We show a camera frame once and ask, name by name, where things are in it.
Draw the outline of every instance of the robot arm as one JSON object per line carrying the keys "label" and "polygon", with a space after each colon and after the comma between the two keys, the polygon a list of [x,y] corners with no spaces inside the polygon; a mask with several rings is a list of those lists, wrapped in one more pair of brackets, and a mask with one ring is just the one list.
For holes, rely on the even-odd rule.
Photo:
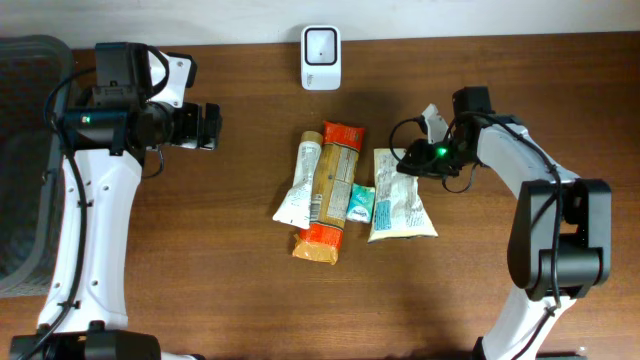
{"label": "robot arm", "polygon": [[[454,94],[453,102],[456,119],[465,120],[454,120],[447,128],[437,110],[427,108],[413,119],[427,139],[416,140],[397,169],[446,181],[458,176],[463,166],[479,163],[496,171],[518,199],[507,253],[514,286],[497,323],[476,343],[473,358],[534,359],[559,316],[608,277],[611,190],[601,180],[581,179],[560,166],[516,117],[495,115],[486,88],[464,88]],[[576,233],[558,237],[553,264],[557,299],[552,291],[556,207],[550,206],[558,192],[556,179],[567,204],[561,219],[577,225]]]}
{"label": "robot arm", "polygon": [[183,102],[197,69],[188,55],[144,44],[98,44],[96,65],[95,106],[67,109],[53,123],[67,147],[56,268],[39,334],[14,337],[10,358],[199,359],[161,353],[155,337],[124,331],[124,266],[146,151],[162,145],[215,149],[219,107],[207,104],[203,117],[200,105]]}

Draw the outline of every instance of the wooden surface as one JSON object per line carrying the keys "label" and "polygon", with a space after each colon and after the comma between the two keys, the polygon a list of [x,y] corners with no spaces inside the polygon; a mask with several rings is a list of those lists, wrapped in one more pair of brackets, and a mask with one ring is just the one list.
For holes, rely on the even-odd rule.
{"label": "wooden surface", "polygon": [[[125,275],[130,330],[157,336],[166,351],[212,358],[471,349],[512,284],[516,201],[492,171],[480,170],[462,195],[420,180],[437,239],[367,245],[369,226],[348,223],[335,266],[292,258],[295,230],[271,216],[303,131],[321,131],[323,120],[366,127],[356,182],[372,185],[373,149],[387,145],[395,123],[429,103],[450,120],[451,94],[486,84],[494,108],[524,119],[558,162],[613,189],[611,277],[542,349],[639,356],[640,34],[347,42],[342,87],[331,92],[302,89],[297,44],[164,50],[197,59],[187,99],[219,103],[224,126],[219,150],[169,149],[164,174],[138,189]],[[93,65],[90,52],[76,57],[78,68]],[[397,144],[419,135],[403,129]],[[33,332],[43,302],[0,300],[0,354],[12,335]]]}

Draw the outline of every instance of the black cable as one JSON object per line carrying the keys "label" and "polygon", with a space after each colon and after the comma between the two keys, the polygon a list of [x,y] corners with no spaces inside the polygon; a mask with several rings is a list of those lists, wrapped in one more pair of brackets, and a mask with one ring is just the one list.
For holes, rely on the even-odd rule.
{"label": "black cable", "polygon": [[478,167],[478,165],[480,165],[479,162],[473,164],[473,167],[471,167],[471,176],[469,177],[469,182],[467,183],[467,186],[465,186],[464,189],[462,189],[462,190],[450,190],[447,187],[447,178],[448,178],[448,176],[446,176],[446,175],[442,177],[442,187],[444,187],[445,190],[447,190],[448,192],[453,193],[453,194],[462,194],[463,192],[467,192],[467,190],[471,189],[471,186],[473,185],[473,180],[476,177],[476,167]]}
{"label": "black cable", "polygon": [[28,360],[30,359],[36,352],[38,352],[42,346],[47,342],[47,340],[51,337],[51,335],[55,332],[55,330],[60,326],[62,321],[67,317],[69,311],[71,311],[72,307],[75,307],[74,301],[76,298],[76,294],[78,293],[78,288],[80,287],[80,277],[82,275],[82,267],[84,265],[84,250],[86,244],[86,236],[87,236],[87,195],[84,190],[84,183],[82,182],[82,176],[80,175],[80,170],[78,169],[78,164],[76,163],[73,149],[70,146],[69,139],[64,134],[63,130],[57,129],[57,125],[54,120],[49,121],[48,113],[49,113],[49,104],[51,100],[55,97],[56,93],[64,87],[66,84],[70,83],[73,79],[82,76],[84,74],[88,74],[92,71],[95,71],[95,68],[85,69],[79,72],[76,72],[69,77],[62,80],[56,87],[51,91],[47,100],[45,102],[44,108],[44,122],[49,127],[49,124],[53,124],[52,129],[60,138],[60,145],[62,148],[62,153],[69,161],[69,166],[71,167],[71,171],[73,172],[73,177],[76,182],[76,187],[78,188],[78,197],[80,198],[79,207],[80,207],[80,234],[78,239],[78,253],[76,255],[76,267],[73,273],[73,281],[71,283],[71,289],[69,290],[69,296],[67,300],[58,305],[62,306],[62,310],[58,317],[53,321],[53,323],[49,326],[49,329],[46,333],[44,333],[40,339],[33,345],[31,350],[22,354],[18,360]]}
{"label": "black cable", "polygon": [[92,96],[93,96],[93,86],[87,86],[86,88],[82,89],[80,96],[78,96],[78,99],[76,99],[75,105],[77,107],[87,106]]}
{"label": "black cable", "polygon": [[529,351],[529,348],[531,348],[531,345],[533,345],[533,342],[536,341],[536,339],[538,338],[538,335],[540,335],[540,332],[542,331],[542,328],[547,323],[547,321],[549,321],[549,318],[551,318],[552,316],[555,316],[555,311],[556,311],[555,306],[552,306],[550,308],[545,308],[544,315],[542,315],[542,319],[540,319],[540,322],[538,323],[538,326],[536,326],[536,330],[533,332],[533,334],[529,338],[529,341],[527,341],[524,347],[520,349],[520,351],[517,354],[515,354],[513,358],[511,358],[511,360],[517,360],[520,357],[522,357],[522,355],[524,355],[527,351]]}
{"label": "black cable", "polygon": [[538,221],[540,221],[540,218],[542,218],[542,215],[547,211],[549,206],[551,206],[551,204],[553,204],[554,201],[556,201],[556,194],[555,193],[553,194],[553,196],[549,196],[549,198],[540,207],[540,210],[538,210],[536,215],[533,217],[533,220],[531,221],[531,229],[532,230],[538,224]]}
{"label": "black cable", "polygon": [[160,80],[159,83],[157,83],[157,84],[155,84],[153,86],[153,94],[149,97],[149,99],[151,99],[152,97],[160,94],[160,92],[162,90],[164,90],[165,86],[167,86],[167,83],[169,82],[169,62],[162,55],[160,50],[158,50],[158,48],[156,48],[154,46],[147,46],[147,50],[150,53],[152,53],[156,58],[158,58],[158,61],[160,61],[160,63],[164,67],[164,72],[165,72],[164,73],[164,77],[162,78],[162,80]]}
{"label": "black cable", "polygon": [[44,118],[44,126],[47,128],[52,129],[53,131],[57,132],[57,124],[55,123],[56,117],[54,116],[53,118],[49,119],[49,106],[51,105],[51,100],[53,100],[53,97],[58,93],[58,91],[60,91],[60,89],[62,89],[63,86],[67,85],[68,83],[70,83],[71,81],[73,81],[75,78],[80,77],[82,75],[86,75],[89,73],[92,73],[96,71],[95,67],[92,68],[88,68],[88,69],[84,69],[84,70],[80,70],[76,73],[73,73],[69,76],[67,76],[66,78],[64,78],[62,81],[60,81],[58,83],[58,85],[56,85],[55,88],[53,88],[53,90],[51,90],[51,92],[49,93],[49,96],[47,96],[47,100],[44,103],[44,109],[43,109],[43,118]]}
{"label": "black cable", "polygon": [[[398,163],[402,164],[403,166],[406,166],[409,169],[414,169],[414,170],[422,170],[425,169],[431,165],[433,165],[437,160],[438,157],[435,156],[433,159],[431,159],[429,162],[422,164],[422,165],[413,165],[413,164],[409,164],[406,161],[403,161],[398,154],[396,154],[394,148],[393,148],[393,137],[396,134],[396,131],[398,130],[398,128],[400,128],[400,126],[408,123],[408,122],[416,122],[418,123],[418,125],[420,124],[420,121],[423,121],[424,117],[423,116],[418,116],[415,118],[411,118],[411,119],[406,119],[406,120],[402,120],[401,122],[399,122],[398,124],[396,124],[396,126],[393,127],[393,130],[391,130],[391,135],[389,135],[389,150],[391,151],[391,155],[393,155],[393,157],[398,160]],[[451,129],[453,128],[453,126],[456,123],[456,119],[453,119],[453,121],[451,122],[451,124],[449,124],[449,127],[447,127],[447,132],[444,134],[443,140],[446,140],[449,138],[449,136],[451,135]]]}
{"label": "black cable", "polygon": [[156,170],[156,172],[151,175],[142,176],[142,179],[151,179],[162,174],[162,172],[164,171],[164,155],[162,154],[162,148],[160,148],[160,146],[158,146],[158,156],[160,157],[160,168],[158,168],[158,170]]}

